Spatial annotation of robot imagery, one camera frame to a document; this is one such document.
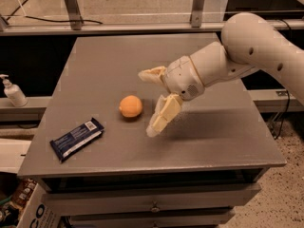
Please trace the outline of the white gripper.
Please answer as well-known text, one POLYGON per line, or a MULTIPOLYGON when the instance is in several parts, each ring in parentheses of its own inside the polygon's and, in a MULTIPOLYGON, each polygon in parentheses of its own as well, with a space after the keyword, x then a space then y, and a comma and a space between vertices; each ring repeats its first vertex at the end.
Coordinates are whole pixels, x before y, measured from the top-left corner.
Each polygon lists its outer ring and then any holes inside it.
POLYGON ((166 97, 161 95, 158 99, 146 128, 146 134, 151 138, 161 134, 180 114, 183 101, 191 101, 204 92, 204 85, 189 56, 180 57, 168 67, 157 66, 142 70, 138 76, 144 82, 165 85, 170 93, 174 93, 166 97))

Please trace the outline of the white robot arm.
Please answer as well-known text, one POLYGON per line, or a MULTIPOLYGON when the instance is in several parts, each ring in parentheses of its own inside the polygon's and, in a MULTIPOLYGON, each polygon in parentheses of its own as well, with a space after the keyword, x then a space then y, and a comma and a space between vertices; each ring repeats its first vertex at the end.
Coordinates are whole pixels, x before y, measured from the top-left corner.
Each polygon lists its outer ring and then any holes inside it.
POLYGON ((149 83, 163 86, 166 97, 157 101, 146 133, 155 137, 181 112, 181 106, 217 83, 262 70, 304 104, 304 50, 252 13, 232 16, 221 30, 221 40, 182 56, 169 66, 139 73, 149 83))

